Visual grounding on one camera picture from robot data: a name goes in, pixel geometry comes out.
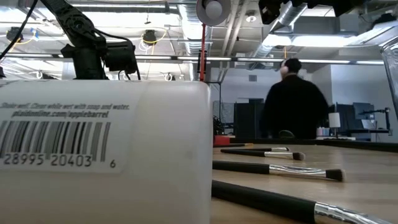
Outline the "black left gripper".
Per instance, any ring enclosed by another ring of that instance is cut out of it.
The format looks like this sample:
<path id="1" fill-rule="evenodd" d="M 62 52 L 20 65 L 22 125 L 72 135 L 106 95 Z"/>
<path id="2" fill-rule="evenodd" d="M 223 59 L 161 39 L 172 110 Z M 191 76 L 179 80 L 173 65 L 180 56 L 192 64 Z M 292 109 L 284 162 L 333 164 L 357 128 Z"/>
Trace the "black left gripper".
<path id="1" fill-rule="evenodd" d="M 61 49 L 61 53 L 64 58 L 73 60 L 77 80 L 107 80 L 96 49 L 67 44 Z"/>

